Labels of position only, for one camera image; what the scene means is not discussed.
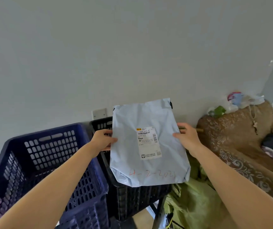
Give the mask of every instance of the hand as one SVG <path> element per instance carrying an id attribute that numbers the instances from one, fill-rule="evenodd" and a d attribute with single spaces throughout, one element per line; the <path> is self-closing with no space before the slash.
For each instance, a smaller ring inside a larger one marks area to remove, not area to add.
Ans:
<path id="1" fill-rule="evenodd" d="M 174 133 L 173 136 L 178 138 L 189 153 L 196 158 L 197 149 L 203 146 L 199 140 L 196 129 L 188 123 L 177 123 L 177 125 L 185 129 L 180 129 L 180 133 Z"/>
<path id="2" fill-rule="evenodd" d="M 91 140 L 91 144 L 97 149 L 98 152 L 106 151 L 111 149 L 111 144 L 117 142 L 117 138 L 110 137 L 105 134 L 111 134 L 112 130 L 109 129 L 102 129 L 98 130 L 94 133 L 93 138 Z"/>

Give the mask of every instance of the yellow string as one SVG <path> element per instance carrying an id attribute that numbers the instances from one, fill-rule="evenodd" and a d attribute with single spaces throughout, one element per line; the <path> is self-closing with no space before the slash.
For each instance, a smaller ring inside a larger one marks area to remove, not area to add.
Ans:
<path id="1" fill-rule="evenodd" d="M 167 226 L 166 228 L 169 228 L 169 227 L 170 227 L 170 225 L 171 225 L 171 223 L 172 223 L 172 219 L 170 220 L 170 222 L 169 222 L 169 224 L 168 224 L 168 226 Z"/>

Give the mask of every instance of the plastic crate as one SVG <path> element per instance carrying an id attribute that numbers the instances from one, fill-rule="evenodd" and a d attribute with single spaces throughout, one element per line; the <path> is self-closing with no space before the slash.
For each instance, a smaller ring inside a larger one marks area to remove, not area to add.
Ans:
<path id="1" fill-rule="evenodd" d="M 83 124 L 35 132 L 5 142 L 0 154 L 0 218 L 87 142 L 89 137 Z M 107 181 L 94 158 L 76 186 L 57 228 L 107 228 L 107 192 Z"/>
<path id="2" fill-rule="evenodd" d="M 100 129 L 112 129 L 112 117 L 90 122 L 93 133 Z M 109 183 L 107 205 L 109 217 L 114 216 L 119 221 L 135 215 L 150 204 L 163 198 L 171 190 L 169 185 L 129 187 L 116 181 L 109 164 L 110 151 L 100 153 L 99 162 Z"/>

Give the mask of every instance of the brown sofa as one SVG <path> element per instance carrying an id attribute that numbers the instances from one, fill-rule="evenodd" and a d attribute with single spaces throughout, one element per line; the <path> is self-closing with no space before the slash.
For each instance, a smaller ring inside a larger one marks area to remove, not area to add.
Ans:
<path id="1" fill-rule="evenodd" d="M 257 122 L 257 134 L 251 112 Z M 239 109 L 216 119 L 204 116 L 198 121 L 200 141 L 238 173 L 273 197 L 273 159 L 260 143 L 273 129 L 273 109 L 267 101 Z"/>

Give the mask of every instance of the barcode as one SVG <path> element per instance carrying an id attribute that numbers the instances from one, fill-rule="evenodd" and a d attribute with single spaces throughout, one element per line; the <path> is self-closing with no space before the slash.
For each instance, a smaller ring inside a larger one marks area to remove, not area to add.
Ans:
<path id="1" fill-rule="evenodd" d="M 154 142 L 157 143 L 157 135 L 153 134 L 153 136 L 154 136 Z"/>

